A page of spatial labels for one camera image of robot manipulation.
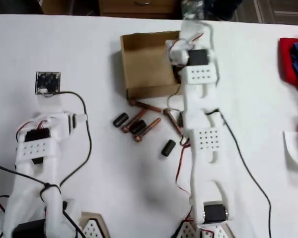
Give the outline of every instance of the brass screw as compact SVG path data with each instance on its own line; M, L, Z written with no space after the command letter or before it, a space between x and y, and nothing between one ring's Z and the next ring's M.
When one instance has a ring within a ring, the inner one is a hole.
M149 132L151 131L152 128L154 128L159 122L161 121L161 118L157 118L153 123L151 123L149 126L147 126L143 132L139 135L135 135L134 136L134 140L137 142L140 142L143 140L143 137Z
M134 118L132 118L129 122L127 122L126 125L123 125L121 130L124 133L128 133L131 125L134 124L135 122L139 121L139 119L142 118L144 116L144 114L146 114L146 112L147 112L147 109L142 109Z
M171 124L173 125L174 129L177 131L177 133L179 135L182 135L181 133L181 128L179 127L177 121L174 119L174 117L171 114L171 110L166 108L163 110L163 114L165 114L167 116L167 118L169 119L169 121L171 122Z
M162 113L161 108L157 108L157 107L151 106L151 105L146 104L146 103L137 102L135 100L130 100L129 105L132 106L132 107L136 106L136 107L145 108L145 109L157 112L157 113Z

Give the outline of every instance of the black cable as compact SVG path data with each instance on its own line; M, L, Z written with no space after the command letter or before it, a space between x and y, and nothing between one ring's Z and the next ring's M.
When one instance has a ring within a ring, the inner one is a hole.
M2 197L9 198L10 196L9 195L1 195L0 198L2 198ZM2 210L2 212L5 212L5 208L2 206L1 203L0 203L0 210Z
M2 167L2 166L0 166L0 170L6 171L6 172L11 173L11 174L14 174L14 175L22 176L22 177L25 177L25 178L27 178L27 179L31 179L31 180L33 180L33 181L36 181L36 182L39 182L39 183L45 185L45 182L43 182L43 181L41 181L41 180L38 180L38 179L36 179L36 178L33 178L33 177L29 176L29 175L21 174L21 173L19 173L19 172L17 172L17 171L9 170L9 169L7 169L7 168L5 168L5 167Z
M66 217L66 219L75 227L76 231L81 235L81 237L86 238L84 233L81 231L81 229L76 225L76 223L71 219L71 217L66 213L65 210L63 210L63 215Z
M88 115L87 115L87 109L86 109L86 104L85 104L84 99L78 93L72 92L72 91L63 91L63 92L52 93L53 96L59 95L59 94L73 94L73 95L77 96L80 99L80 101L82 102L83 108L84 108L84 114L87 116L86 130L87 130L87 135L88 135L88 140L89 140L89 152L88 152L86 160L61 181L61 183L60 183L60 187L61 187L63 185L63 183L65 183L70 177L72 177L78 170L80 170L88 162L88 160L90 158L91 151L92 151L92 140L91 140L91 135L90 135L90 131L89 131Z
M269 233L269 238L272 238L272 232L271 232L272 204L271 204L271 201L269 200L269 198L268 198L266 192L264 191L264 189L259 185L259 183L257 182L257 180L254 178L253 174L252 174L251 171L249 170L249 168L248 168L248 166L247 166L247 164L246 164L246 162L245 162L245 160L244 160L244 158L243 158L243 156L242 156L242 152L241 152L240 147L239 147L239 145L238 145L237 139L236 139L236 137L235 137L235 135L234 135L232 129L231 129L230 126L228 125L228 123L227 123L227 121L226 121L224 115L222 114L222 112L221 112L219 109L215 109L214 111L212 111L212 112L210 112L210 113L207 113L206 115L211 115L211 114L216 113L216 112L219 112L219 113L220 113L220 115L221 115L221 117L222 117L222 119L223 119L225 125L227 126L227 128L228 128L228 130L229 130L231 136L233 137L233 140L234 140L235 145L236 145L236 147L237 147L239 156L240 156L240 158L241 158L241 160L242 160L242 162L243 162L243 165L244 165L244 167L246 168L246 170L247 170L249 176L252 178L252 180L254 181L254 183L257 185L257 187L259 188L259 190L263 193L263 195L265 196L265 198L266 198L267 201L268 201L268 204L269 204L269 212L268 212L268 233Z

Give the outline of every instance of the white plastic bracket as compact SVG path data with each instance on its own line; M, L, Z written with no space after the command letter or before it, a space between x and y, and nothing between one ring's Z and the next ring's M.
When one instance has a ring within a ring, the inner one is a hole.
M95 220L89 220L83 229L83 233L86 236L86 238L103 238L100 231L100 227L98 226L97 222Z
M53 138L34 140L18 144L16 165L39 157L56 157L59 145Z
M190 222L184 222L176 238L200 238L200 230L196 231ZM211 226L202 231L203 238L234 238L226 233L222 226Z
M209 45L208 40L207 36L201 37L195 43L195 49L205 49ZM204 206L208 204L222 204L228 212L227 220L235 216L235 189L231 181L229 159L225 154L223 119L219 112L207 115L219 108L215 57L210 48L207 50L210 52L208 65L186 66L180 71L184 96L184 129L192 149L190 205L198 227L205 226ZM218 197L210 200L210 183L215 185L221 195L220 200Z

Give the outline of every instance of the white table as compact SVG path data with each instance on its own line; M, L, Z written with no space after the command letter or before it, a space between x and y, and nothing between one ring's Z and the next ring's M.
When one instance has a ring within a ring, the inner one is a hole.
M298 37L298 26L214 22L222 79L219 97L245 160L273 205L273 237L298 237L298 172L286 163L283 130L298 125L298 91L283 83L277 69L277 42ZM0 15L0 165L13 168L17 127L36 111L35 72L60 71L61 89L83 96L89 113L90 161L64 185L64 196L84 211L101 213L113 238L167 238L189 210L187 195L174 179L180 147L167 159L160 151L177 135L165 118L137 144L112 125L121 112L135 114L124 100L120 39L135 32L180 29L181 21L66 16ZM64 108L81 112L75 97ZM166 98L145 100L165 107ZM171 100L183 107L181 97ZM145 117L150 122L158 115ZM228 137L239 196L238 238L268 237L268 204L246 173ZM64 144L65 176L85 160L84 125ZM190 153L179 182L189 188ZM0 195L11 192L13 175L0 171ZM3 215L0 212L0 225Z

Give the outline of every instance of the floor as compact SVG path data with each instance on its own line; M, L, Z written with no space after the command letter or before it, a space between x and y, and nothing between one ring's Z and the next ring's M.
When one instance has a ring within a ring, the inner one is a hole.
M244 0L233 21L298 25L298 0Z
M12 13L10 9L12 7L3 4L9 1L0 0L0 13ZM43 0L42 9L46 14L68 14L71 8L69 2L71 0ZM75 0L74 2L73 15L99 15L97 0ZM243 0L232 21L298 25L298 0Z

